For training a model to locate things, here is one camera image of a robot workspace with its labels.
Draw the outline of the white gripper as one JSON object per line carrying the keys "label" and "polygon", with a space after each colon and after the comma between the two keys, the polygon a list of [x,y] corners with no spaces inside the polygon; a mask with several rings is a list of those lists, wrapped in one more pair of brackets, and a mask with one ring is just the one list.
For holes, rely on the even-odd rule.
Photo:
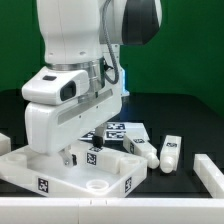
{"label": "white gripper", "polygon": [[104,145],[107,127],[104,122],[121,110],[120,90],[110,85],[97,95],[89,90],[60,105],[29,101],[25,124],[28,145],[33,151],[48,155],[60,151],[64,165],[73,167],[77,165],[77,157],[70,153],[68,146],[78,138],[95,128],[93,146]]}

